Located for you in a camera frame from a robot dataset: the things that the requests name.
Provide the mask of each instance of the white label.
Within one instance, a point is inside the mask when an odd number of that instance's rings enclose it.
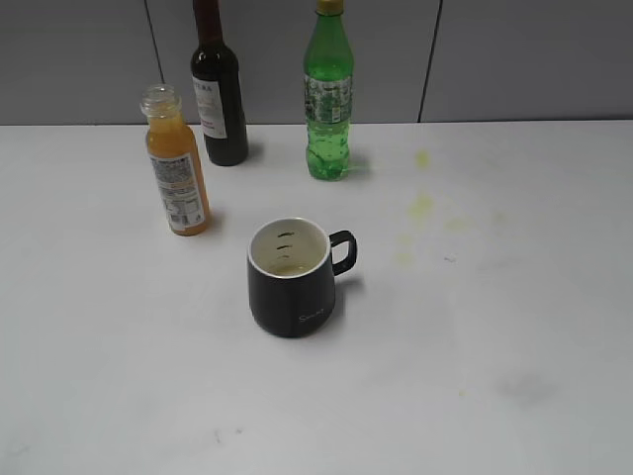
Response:
[[[306,117],[323,124],[338,124],[352,115],[352,76],[319,81],[306,75]]]
[[[205,136],[226,139],[225,112],[218,81],[203,81],[194,77],[200,124]]]
[[[176,231],[185,231],[205,221],[205,209],[190,153],[174,158],[150,155],[167,220]]]

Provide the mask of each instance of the green plastic bottle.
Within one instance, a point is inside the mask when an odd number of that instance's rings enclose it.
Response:
[[[343,0],[317,0],[315,31],[304,58],[308,170],[320,180],[347,174],[354,55],[341,15]]]

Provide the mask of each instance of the gray wall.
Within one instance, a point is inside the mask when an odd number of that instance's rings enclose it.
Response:
[[[316,0],[222,0],[249,123],[303,121]],[[346,0],[354,121],[414,122],[440,0]],[[190,0],[147,0],[165,79],[197,120]],[[0,124],[144,122],[159,82],[142,0],[4,0]],[[633,118],[633,3],[444,0],[422,120]]]
[[[141,0],[2,0],[0,124],[142,122],[158,69]]]
[[[304,121],[303,56],[316,0],[239,0],[221,4],[226,43],[240,61],[251,124]],[[355,58],[354,121],[415,122],[437,14],[437,0],[346,0],[343,21]],[[190,1],[149,0],[165,80],[183,91],[197,117],[189,59],[197,45]]]
[[[633,118],[630,0],[445,0],[422,119]]]

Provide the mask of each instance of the yellow stain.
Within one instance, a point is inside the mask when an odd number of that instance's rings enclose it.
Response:
[[[398,242],[402,245],[413,245],[413,237],[411,235],[399,235]]]
[[[413,204],[408,207],[408,216],[421,227],[432,211],[433,199],[427,194],[420,192]]]
[[[417,163],[417,167],[420,170],[425,170],[426,168],[428,168],[430,161],[431,160],[428,156],[428,151],[426,150],[420,150],[418,153],[415,154],[415,163]]]
[[[464,218],[453,218],[444,225],[444,228],[452,233],[462,233],[471,228],[471,223]]]
[[[401,267],[410,267],[413,265],[413,254],[410,252],[397,252],[394,255],[394,260]]]

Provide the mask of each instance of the bottle cap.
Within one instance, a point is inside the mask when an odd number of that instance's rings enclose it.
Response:
[[[316,12],[320,15],[340,15],[343,13],[343,0],[317,0]]]

